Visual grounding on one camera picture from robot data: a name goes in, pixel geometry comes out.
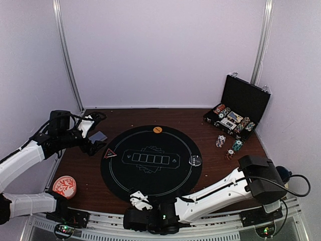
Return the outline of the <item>red triangular all-in marker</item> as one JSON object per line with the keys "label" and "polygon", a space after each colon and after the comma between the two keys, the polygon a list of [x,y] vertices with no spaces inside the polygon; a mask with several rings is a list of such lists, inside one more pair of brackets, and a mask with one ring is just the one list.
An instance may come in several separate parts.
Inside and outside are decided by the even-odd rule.
{"label": "red triangular all-in marker", "polygon": [[103,156],[103,159],[108,159],[116,156],[117,154],[114,151],[112,151],[110,148],[108,148]]}

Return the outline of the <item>yellow big blind button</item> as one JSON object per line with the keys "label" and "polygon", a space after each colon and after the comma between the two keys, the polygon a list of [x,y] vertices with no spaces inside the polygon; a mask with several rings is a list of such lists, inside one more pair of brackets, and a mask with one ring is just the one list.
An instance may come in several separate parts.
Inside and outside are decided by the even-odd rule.
{"label": "yellow big blind button", "polygon": [[154,127],[153,132],[156,134],[160,134],[163,132],[163,129],[162,129],[162,127]]}

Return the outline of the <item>clear round dealer button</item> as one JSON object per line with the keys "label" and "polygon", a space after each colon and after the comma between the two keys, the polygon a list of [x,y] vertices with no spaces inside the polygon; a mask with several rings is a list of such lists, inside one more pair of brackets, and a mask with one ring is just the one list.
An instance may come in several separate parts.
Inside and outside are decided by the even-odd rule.
{"label": "clear round dealer button", "polygon": [[202,164],[202,158],[199,155],[193,155],[189,158],[189,164],[194,167],[198,167]]}

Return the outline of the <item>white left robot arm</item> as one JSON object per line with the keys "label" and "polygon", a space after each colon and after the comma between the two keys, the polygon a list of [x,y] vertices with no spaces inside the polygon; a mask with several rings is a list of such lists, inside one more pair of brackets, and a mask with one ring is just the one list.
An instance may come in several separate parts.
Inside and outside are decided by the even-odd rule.
{"label": "white left robot arm", "polygon": [[71,113],[52,117],[26,143],[1,159],[1,224],[18,216],[51,213],[61,223],[72,219],[67,198],[54,191],[38,194],[9,194],[5,189],[34,165],[68,148],[79,147],[93,156],[105,143],[91,142],[87,134],[106,117],[94,112],[80,117]]}

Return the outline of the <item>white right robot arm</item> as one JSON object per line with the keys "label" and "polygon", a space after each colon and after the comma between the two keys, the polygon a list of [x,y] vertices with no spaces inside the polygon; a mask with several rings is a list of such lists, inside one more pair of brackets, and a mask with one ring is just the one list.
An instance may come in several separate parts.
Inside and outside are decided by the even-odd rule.
{"label": "white right robot arm", "polygon": [[126,210],[123,227],[151,234],[174,234],[205,214],[248,199],[263,205],[257,210],[257,217],[269,221],[287,193],[277,168],[271,159],[259,156],[246,155],[238,162],[239,167],[219,182],[157,206],[149,204],[141,192],[135,192],[130,196],[133,208]]}

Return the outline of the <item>blue patterned card deck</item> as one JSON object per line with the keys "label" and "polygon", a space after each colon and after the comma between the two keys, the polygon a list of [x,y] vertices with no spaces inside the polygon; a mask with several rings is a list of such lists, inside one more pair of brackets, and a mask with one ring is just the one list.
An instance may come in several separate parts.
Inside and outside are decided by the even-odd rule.
{"label": "blue patterned card deck", "polygon": [[101,131],[98,131],[97,133],[95,133],[95,134],[93,134],[92,136],[90,136],[89,137],[89,140],[91,141],[91,142],[95,142],[95,141],[105,141],[105,140],[107,140],[107,136],[103,133],[103,132],[101,132]]}

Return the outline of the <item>red white patterned cup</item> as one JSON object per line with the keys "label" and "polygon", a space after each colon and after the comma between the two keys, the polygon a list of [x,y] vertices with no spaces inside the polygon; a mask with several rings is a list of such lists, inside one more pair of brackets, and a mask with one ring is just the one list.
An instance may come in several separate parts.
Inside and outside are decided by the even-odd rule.
{"label": "red white patterned cup", "polygon": [[71,176],[61,176],[53,184],[52,190],[67,199],[71,199],[77,191],[76,181]]}

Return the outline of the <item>round black poker mat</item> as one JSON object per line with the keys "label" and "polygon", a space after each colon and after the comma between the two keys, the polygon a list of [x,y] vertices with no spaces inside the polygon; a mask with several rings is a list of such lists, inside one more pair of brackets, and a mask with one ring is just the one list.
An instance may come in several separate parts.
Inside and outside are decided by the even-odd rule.
{"label": "round black poker mat", "polygon": [[[154,127],[162,127],[163,132],[154,133]],[[103,159],[108,148],[117,156]],[[124,131],[107,145],[104,154],[100,164],[102,179],[115,196],[126,202],[133,189],[153,203],[187,195],[202,172],[202,164],[189,164],[190,156],[202,158],[196,143],[183,132],[166,126]]]}

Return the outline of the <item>brown poker chip stack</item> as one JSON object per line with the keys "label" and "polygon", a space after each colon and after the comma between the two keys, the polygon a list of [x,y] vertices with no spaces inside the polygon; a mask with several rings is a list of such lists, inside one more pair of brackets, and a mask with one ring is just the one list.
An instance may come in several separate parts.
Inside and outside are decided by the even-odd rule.
{"label": "brown poker chip stack", "polygon": [[234,154],[235,154],[234,150],[233,149],[229,149],[225,154],[225,159],[226,160],[232,160]]}

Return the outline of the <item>blue white chip stack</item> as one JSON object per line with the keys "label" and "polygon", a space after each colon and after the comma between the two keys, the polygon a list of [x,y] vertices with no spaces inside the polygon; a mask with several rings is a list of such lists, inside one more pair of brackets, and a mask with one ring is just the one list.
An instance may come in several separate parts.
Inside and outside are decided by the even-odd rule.
{"label": "blue white chip stack", "polygon": [[219,135],[215,143],[216,147],[218,148],[223,147],[225,141],[226,141],[226,137],[224,135]]}

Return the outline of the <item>green poker chip stack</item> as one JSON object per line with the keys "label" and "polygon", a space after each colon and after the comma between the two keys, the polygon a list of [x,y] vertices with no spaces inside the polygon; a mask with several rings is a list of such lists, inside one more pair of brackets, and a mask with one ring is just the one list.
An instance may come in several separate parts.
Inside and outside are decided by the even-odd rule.
{"label": "green poker chip stack", "polygon": [[236,140],[232,146],[232,150],[234,152],[237,152],[242,148],[242,146],[243,146],[243,142],[241,140]]}

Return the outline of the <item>card deck in case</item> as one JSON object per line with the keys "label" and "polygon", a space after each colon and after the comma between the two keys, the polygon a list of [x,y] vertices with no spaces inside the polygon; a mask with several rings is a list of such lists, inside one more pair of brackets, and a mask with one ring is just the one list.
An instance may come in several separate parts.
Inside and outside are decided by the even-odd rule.
{"label": "card deck in case", "polygon": [[229,112],[224,118],[220,120],[220,123],[228,127],[231,130],[234,130],[236,126],[241,123],[241,121],[244,119],[241,115],[231,111]]}

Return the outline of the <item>red chip row in case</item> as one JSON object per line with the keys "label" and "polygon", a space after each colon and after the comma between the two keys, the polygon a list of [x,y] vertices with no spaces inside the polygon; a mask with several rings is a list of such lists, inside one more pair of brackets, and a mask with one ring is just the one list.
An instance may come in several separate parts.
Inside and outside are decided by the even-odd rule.
{"label": "red chip row in case", "polygon": [[220,113],[221,111],[223,111],[225,108],[226,108],[226,107],[225,107],[224,104],[220,104],[220,105],[218,105],[218,106],[213,110],[213,112],[214,112],[215,114],[219,114],[219,113]]}

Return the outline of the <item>green chip row in case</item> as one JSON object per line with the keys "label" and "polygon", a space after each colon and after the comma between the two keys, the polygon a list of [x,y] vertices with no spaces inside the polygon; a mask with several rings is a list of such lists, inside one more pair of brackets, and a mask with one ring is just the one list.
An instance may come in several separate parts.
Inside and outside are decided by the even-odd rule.
{"label": "green chip row in case", "polygon": [[219,112],[218,117],[224,118],[230,111],[231,111],[231,109],[229,107],[226,107],[221,112]]}

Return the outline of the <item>right chip rows in case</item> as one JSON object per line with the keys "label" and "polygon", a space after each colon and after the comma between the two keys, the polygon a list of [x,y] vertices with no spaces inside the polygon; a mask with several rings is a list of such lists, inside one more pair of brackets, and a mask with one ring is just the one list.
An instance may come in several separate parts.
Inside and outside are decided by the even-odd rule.
{"label": "right chip rows in case", "polygon": [[251,121],[249,117],[245,117],[234,129],[234,132],[237,134],[240,134],[243,130],[246,130],[248,132],[251,132],[254,127],[256,126],[256,123]]}

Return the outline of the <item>dark blue mug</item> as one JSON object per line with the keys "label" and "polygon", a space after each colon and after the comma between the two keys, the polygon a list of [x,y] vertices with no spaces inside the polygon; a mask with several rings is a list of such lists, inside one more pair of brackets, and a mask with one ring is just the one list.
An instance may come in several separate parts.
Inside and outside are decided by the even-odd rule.
{"label": "dark blue mug", "polygon": [[292,176],[292,172],[289,171],[284,166],[276,166],[276,170],[278,171],[283,183],[286,184],[290,180],[290,177]]}

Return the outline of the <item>black poker chip case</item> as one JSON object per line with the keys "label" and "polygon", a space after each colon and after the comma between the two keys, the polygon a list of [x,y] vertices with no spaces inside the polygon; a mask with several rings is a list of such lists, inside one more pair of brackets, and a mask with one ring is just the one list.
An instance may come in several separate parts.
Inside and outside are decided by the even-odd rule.
{"label": "black poker chip case", "polygon": [[[257,128],[266,110],[270,97],[271,93],[268,91],[238,77],[227,75],[220,103],[204,114],[203,119],[226,134],[244,142],[249,139]],[[231,111],[244,118],[249,117],[251,121],[256,123],[254,129],[251,132],[243,130],[240,134],[237,134],[234,130],[223,126],[220,123],[222,118],[219,118],[218,114],[213,112],[220,104],[224,104],[225,107],[229,107]]]}

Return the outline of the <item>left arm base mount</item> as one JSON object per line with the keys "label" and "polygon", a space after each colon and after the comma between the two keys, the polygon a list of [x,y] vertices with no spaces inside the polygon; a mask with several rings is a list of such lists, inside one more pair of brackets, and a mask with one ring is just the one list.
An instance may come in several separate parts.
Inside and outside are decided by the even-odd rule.
{"label": "left arm base mount", "polygon": [[45,212],[46,219],[57,224],[54,227],[54,235],[58,240],[69,239],[76,229],[86,228],[90,213],[87,211],[75,210],[69,207],[66,197],[54,191],[46,191],[56,201],[56,208],[53,212]]}

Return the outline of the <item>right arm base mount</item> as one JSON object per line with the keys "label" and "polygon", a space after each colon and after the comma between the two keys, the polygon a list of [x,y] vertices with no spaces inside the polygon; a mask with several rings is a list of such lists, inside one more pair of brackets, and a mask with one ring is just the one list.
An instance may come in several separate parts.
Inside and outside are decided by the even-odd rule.
{"label": "right arm base mount", "polygon": [[253,226],[260,238],[272,238],[277,233],[275,221],[283,217],[282,208],[266,213],[264,207],[240,212],[243,227]]}

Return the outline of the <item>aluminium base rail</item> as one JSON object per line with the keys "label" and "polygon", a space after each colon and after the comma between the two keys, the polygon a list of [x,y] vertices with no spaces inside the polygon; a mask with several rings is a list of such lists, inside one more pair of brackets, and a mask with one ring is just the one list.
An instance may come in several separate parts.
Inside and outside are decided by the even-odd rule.
{"label": "aluminium base rail", "polygon": [[86,228],[74,230],[69,240],[265,240],[266,227],[278,232],[272,240],[310,240],[305,220],[296,198],[282,205],[283,217],[251,226],[244,226],[240,211],[205,215],[176,234],[153,235],[126,230],[120,214],[91,212]]}

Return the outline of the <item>aluminium frame post left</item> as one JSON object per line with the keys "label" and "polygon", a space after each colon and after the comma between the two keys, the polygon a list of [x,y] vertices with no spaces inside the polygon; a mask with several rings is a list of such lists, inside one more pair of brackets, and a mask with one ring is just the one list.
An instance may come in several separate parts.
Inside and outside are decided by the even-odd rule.
{"label": "aluminium frame post left", "polygon": [[56,21],[56,25],[57,25],[57,29],[58,29],[58,35],[60,38],[60,45],[61,45],[61,49],[62,49],[63,62],[65,65],[65,68],[66,68],[68,80],[71,85],[71,90],[72,90],[73,96],[75,98],[77,107],[80,112],[83,112],[84,107],[83,107],[83,103],[81,101],[80,93],[78,90],[74,71],[72,68],[71,58],[70,58],[69,51],[68,51],[67,39],[66,39],[65,30],[64,30],[63,16],[62,16],[62,11],[61,11],[61,3],[59,0],[53,0],[52,4],[53,4],[54,17],[55,17],[55,21]]}

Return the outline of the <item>aluminium frame post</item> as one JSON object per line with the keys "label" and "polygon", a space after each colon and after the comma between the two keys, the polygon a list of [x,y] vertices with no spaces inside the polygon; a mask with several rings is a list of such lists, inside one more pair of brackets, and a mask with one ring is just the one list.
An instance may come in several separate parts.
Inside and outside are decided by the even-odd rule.
{"label": "aluminium frame post", "polygon": [[55,17],[55,21],[56,21],[56,25],[57,25],[57,29],[58,29],[58,35],[60,38],[60,45],[61,45],[61,49],[62,49],[63,62],[65,65],[65,68],[66,68],[68,80],[71,85],[71,90],[72,90],[73,96],[75,98],[77,107],[80,112],[83,112],[84,107],[83,107],[83,103],[81,101],[80,93],[78,90],[74,71],[72,68],[71,58],[70,58],[69,51],[68,51],[67,39],[66,39],[65,30],[64,30],[63,16],[62,16],[62,11],[61,11],[61,3],[59,0],[53,0],[52,4],[53,4],[54,17]]}
{"label": "aluminium frame post", "polygon": [[251,75],[251,84],[258,85],[260,80],[261,69],[263,66],[263,58],[267,50],[273,14],[274,1],[266,0],[264,14],[262,19],[260,39],[258,43],[257,54],[254,62],[254,67]]}

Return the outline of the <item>aluminium frame post right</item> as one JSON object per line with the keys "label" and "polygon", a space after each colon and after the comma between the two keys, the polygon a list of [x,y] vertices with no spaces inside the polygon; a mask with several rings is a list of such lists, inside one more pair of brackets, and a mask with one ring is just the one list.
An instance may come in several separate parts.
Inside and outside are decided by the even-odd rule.
{"label": "aluminium frame post right", "polygon": [[251,75],[251,84],[258,85],[260,80],[261,69],[263,66],[263,58],[267,50],[273,14],[274,1],[266,0],[264,14],[262,19],[260,39],[258,43],[257,54],[254,62],[254,67]]}

